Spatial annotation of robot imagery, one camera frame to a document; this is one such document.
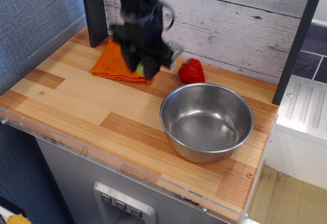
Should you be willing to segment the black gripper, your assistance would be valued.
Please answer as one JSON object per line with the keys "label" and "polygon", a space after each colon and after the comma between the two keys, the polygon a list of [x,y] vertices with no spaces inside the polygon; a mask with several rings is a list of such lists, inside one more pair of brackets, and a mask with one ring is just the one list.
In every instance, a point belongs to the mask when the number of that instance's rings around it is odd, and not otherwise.
{"label": "black gripper", "polygon": [[[171,12],[171,23],[164,28],[163,8]],[[132,18],[121,13],[124,24],[111,24],[113,40],[121,45],[125,63],[131,72],[135,72],[142,61],[146,80],[151,80],[161,65],[169,65],[172,51],[162,40],[162,32],[174,24],[174,10],[164,2],[158,2],[152,12],[141,18]]]}

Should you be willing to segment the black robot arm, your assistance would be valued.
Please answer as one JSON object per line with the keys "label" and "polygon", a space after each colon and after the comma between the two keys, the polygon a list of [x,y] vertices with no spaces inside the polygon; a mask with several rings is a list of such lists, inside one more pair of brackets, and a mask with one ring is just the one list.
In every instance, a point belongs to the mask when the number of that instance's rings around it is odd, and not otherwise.
{"label": "black robot arm", "polygon": [[173,51],[164,43],[163,7],[160,0],[120,0],[123,25],[112,24],[113,40],[120,44],[128,69],[143,65],[146,80],[151,80],[161,66],[170,67]]}

